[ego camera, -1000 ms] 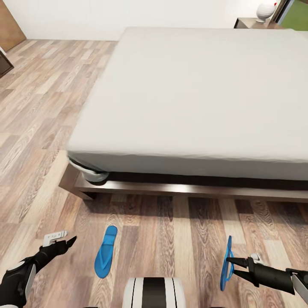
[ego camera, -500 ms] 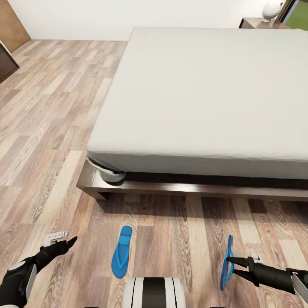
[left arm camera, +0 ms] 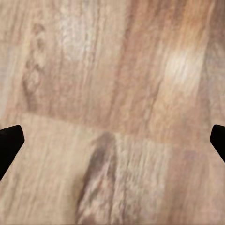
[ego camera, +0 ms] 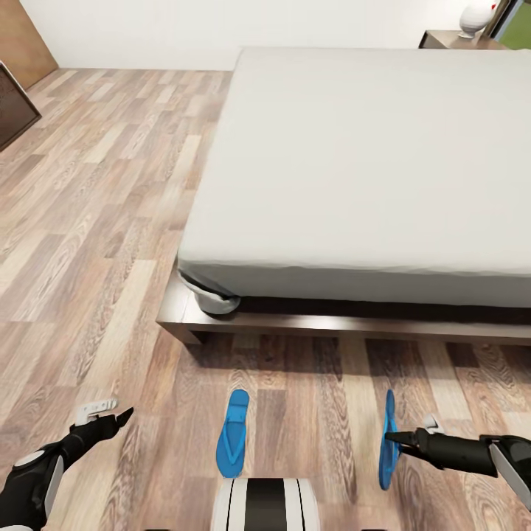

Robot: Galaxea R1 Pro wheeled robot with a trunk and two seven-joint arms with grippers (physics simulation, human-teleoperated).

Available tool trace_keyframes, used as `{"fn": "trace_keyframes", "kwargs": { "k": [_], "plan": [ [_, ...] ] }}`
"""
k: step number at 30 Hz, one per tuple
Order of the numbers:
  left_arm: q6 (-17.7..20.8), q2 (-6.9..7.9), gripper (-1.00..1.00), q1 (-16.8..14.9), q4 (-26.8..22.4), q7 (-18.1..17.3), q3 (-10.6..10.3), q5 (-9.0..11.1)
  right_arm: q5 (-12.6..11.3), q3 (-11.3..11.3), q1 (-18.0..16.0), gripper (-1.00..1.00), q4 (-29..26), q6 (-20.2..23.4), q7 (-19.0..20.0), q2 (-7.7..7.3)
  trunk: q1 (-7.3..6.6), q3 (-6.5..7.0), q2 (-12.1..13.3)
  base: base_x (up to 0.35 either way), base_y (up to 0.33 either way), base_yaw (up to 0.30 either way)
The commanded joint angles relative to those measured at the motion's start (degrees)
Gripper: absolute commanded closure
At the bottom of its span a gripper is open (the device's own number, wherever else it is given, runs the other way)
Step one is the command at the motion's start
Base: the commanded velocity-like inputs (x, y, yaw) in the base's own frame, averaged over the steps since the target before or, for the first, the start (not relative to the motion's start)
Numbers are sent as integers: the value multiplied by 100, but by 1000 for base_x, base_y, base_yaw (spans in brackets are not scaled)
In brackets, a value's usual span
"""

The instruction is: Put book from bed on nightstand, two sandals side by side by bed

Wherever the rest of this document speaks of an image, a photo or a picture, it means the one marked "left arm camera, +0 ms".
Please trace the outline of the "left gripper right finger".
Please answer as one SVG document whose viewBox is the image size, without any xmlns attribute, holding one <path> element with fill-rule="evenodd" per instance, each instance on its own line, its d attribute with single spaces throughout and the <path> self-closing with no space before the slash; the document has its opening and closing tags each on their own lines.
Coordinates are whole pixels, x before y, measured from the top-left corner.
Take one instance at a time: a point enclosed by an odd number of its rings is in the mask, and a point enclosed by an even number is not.
<svg viewBox="0 0 225 225">
<path fill-rule="evenodd" d="M 214 125 L 210 141 L 225 162 L 225 127 L 221 125 Z"/>
</svg>

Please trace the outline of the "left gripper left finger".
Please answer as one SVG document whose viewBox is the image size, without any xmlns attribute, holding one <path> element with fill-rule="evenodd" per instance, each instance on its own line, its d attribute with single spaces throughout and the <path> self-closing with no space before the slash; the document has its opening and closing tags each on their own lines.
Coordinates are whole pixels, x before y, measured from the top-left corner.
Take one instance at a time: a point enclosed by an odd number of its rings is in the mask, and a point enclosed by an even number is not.
<svg viewBox="0 0 225 225">
<path fill-rule="evenodd" d="M 24 143 L 21 125 L 0 130 L 0 182 Z"/>
</svg>

